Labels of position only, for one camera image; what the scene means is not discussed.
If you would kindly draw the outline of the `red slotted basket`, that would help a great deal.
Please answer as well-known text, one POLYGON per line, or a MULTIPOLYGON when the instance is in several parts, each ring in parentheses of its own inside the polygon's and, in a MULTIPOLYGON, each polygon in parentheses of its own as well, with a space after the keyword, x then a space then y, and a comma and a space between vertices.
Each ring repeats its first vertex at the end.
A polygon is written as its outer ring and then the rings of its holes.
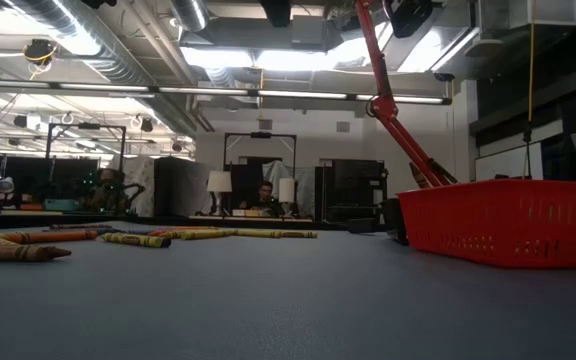
POLYGON ((501 179, 398 198, 417 250, 506 268, 576 268, 576 182, 501 179))

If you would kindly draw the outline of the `white wall board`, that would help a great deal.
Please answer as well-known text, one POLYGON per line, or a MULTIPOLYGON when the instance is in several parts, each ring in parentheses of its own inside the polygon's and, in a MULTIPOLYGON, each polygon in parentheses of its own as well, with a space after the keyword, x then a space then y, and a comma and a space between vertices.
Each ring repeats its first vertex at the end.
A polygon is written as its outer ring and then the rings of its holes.
POLYGON ((497 175, 511 178, 530 175, 533 179, 543 180, 542 145, 540 142, 531 143, 529 147, 530 170, 524 170, 526 163, 526 148, 519 146, 491 155, 476 158, 475 179, 477 181, 492 180, 497 175))

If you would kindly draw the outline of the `silver ceiling duct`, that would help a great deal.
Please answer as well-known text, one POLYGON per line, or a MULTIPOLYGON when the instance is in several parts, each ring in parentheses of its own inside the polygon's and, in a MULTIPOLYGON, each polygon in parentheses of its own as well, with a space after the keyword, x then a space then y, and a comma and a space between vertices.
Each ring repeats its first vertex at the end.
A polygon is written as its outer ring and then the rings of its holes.
MULTIPOLYGON (((3 0, 23 18, 44 28, 70 53, 112 85, 155 85, 155 80, 93 9, 81 0, 3 0)), ((174 104, 171 96, 138 98, 171 130, 191 136, 208 127, 186 106, 174 104)))

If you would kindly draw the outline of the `person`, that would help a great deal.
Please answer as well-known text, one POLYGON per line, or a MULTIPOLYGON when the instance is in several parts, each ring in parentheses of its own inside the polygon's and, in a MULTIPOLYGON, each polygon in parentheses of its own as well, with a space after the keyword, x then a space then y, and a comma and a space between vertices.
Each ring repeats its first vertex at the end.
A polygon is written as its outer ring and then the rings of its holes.
POLYGON ((279 201, 272 196, 273 184, 269 181, 262 181, 258 186, 258 194, 239 204, 240 209, 256 210, 265 217, 281 217, 284 210, 279 201))
POLYGON ((110 168, 97 171, 92 188, 82 199, 82 209, 87 212, 126 213, 129 206, 124 173, 110 168))

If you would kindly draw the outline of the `white shade table lamp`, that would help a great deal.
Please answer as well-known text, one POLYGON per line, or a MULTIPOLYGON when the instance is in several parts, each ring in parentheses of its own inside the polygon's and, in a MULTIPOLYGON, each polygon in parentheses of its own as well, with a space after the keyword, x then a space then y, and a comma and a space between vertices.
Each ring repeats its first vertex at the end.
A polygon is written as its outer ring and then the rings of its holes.
POLYGON ((231 173, 227 171, 211 171, 207 181, 207 191, 212 200, 210 214, 223 216, 223 195, 232 192, 231 173))
POLYGON ((279 181, 279 202, 282 206, 284 216, 291 216, 295 202, 296 183, 292 177, 281 178, 279 181))

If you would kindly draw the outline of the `black gantry frame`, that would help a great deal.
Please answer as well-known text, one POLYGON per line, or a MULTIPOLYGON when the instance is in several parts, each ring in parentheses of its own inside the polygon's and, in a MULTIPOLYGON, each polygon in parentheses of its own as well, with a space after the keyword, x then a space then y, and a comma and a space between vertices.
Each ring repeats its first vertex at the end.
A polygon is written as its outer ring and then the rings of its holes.
MULTIPOLYGON (((269 181, 264 176, 263 166, 266 164, 273 163, 275 161, 280 161, 279 158, 264 158, 259 156, 253 156, 252 159, 248 159, 245 164, 234 164, 228 159, 229 150, 242 139, 257 139, 257 140, 270 140, 273 138, 277 139, 291 139, 293 141, 293 148, 295 150, 297 145, 296 135, 286 135, 286 134, 272 134, 270 132, 256 131, 250 133, 225 133, 224 134, 224 149, 223 149, 223 169, 231 173, 232 179, 232 192, 226 196, 225 209, 235 214, 238 211, 242 211, 246 214, 247 211, 257 212, 260 217, 263 216, 259 211, 256 210, 244 210, 239 208, 239 204, 244 200, 249 200, 258 194, 258 186, 262 181, 269 181)), ((277 190, 278 187, 273 184, 273 191, 277 190)), ((278 197, 273 194, 272 196, 278 201, 278 197)))
POLYGON ((126 140, 127 140, 127 127, 122 125, 103 125, 98 123, 91 123, 91 122, 83 122, 78 124, 64 124, 64 123, 49 123, 48 124, 48 133, 47 133, 47 140, 46 140, 46 147, 45 147, 45 159, 50 159, 51 154, 51 147, 52 142, 56 140, 59 135, 53 135, 53 130, 56 127, 62 127, 64 130, 69 129, 70 127, 77 127, 78 129, 83 130, 101 130, 101 129, 118 129, 121 131, 121 140, 120 140, 120 153, 119 153, 119 168, 118 171, 123 173, 123 165, 124 165, 124 155, 125 155, 125 148, 126 148, 126 140))

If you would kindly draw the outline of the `brown crayon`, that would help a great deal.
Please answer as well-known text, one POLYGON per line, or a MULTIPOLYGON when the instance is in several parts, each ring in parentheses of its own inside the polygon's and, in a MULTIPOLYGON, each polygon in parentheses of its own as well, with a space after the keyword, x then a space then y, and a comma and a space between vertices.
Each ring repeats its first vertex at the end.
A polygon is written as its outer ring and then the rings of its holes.
POLYGON ((420 189, 426 189, 431 187, 431 184, 427 181, 425 175, 419 170, 419 168, 413 162, 409 163, 409 167, 412 176, 420 189))
POLYGON ((46 262, 71 254, 69 250, 52 246, 0 245, 0 261, 46 262))
POLYGON ((72 229, 84 229, 84 230, 91 230, 91 229, 111 229, 112 226, 108 224, 54 224, 50 225, 50 230, 72 230, 72 229))

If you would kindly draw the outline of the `teal box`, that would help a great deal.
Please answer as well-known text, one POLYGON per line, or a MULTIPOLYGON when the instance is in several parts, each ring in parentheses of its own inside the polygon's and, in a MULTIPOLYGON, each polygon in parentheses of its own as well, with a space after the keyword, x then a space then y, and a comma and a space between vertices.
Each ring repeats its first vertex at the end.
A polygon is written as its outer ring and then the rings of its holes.
POLYGON ((80 203, 75 199, 45 199, 43 206, 45 211, 73 212, 80 208, 80 203))

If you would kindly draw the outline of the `red desk lamp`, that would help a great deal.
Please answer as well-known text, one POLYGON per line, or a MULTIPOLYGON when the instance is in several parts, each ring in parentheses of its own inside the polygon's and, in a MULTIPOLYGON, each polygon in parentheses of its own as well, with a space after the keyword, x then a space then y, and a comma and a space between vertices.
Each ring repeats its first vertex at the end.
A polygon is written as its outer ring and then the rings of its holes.
POLYGON ((422 173, 430 187, 456 184, 458 180, 437 161, 429 157, 398 120, 399 110, 389 82, 385 55, 378 44, 370 11, 375 1, 355 0, 355 9, 377 84, 377 94, 367 101, 369 106, 367 114, 375 117, 384 126, 413 165, 422 173))

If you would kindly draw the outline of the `long ceiling light bar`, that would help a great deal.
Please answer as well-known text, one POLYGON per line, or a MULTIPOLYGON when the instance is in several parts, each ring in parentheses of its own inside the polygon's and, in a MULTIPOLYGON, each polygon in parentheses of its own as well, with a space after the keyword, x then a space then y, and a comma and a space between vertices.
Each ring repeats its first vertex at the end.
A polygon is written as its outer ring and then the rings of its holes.
POLYGON ((42 82, 23 80, 1 80, 0 92, 26 92, 38 94, 98 94, 100 96, 124 96, 153 98, 155 95, 202 95, 225 97, 286 98, 308 100, 334 100, 367 102, 376 100, 379 95, 357 93, 335 93, 293 90, 267 90, 242 88, 209 88, 209 87, 169 87, 144 85, 115 85, 90 83, 42 82))

